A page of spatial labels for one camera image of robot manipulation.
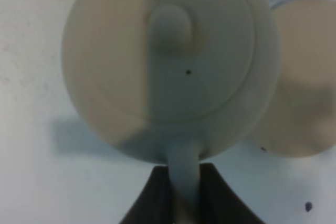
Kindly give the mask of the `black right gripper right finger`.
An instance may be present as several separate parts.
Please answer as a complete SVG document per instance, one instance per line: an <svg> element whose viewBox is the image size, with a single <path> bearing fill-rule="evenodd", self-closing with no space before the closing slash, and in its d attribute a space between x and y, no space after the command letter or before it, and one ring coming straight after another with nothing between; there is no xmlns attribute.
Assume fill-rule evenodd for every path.
<svg viewBox="0 0 336 224"><path fill-rule="evenodd" d="M200 177L196 189L196 223L264 223L233 192L212 163L198 164Z"/></svg>

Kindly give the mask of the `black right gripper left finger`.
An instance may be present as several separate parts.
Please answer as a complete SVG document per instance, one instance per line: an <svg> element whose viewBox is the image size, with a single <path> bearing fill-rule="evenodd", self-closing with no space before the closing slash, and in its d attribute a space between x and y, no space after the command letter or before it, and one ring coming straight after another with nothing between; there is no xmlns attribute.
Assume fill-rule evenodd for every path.
<svg viewBox="0 0 336 224"><path fill-rule="evenodd" d="M180 200L166 166L152 169L148 181L129 211L123 224L180 223Z"/></svg>

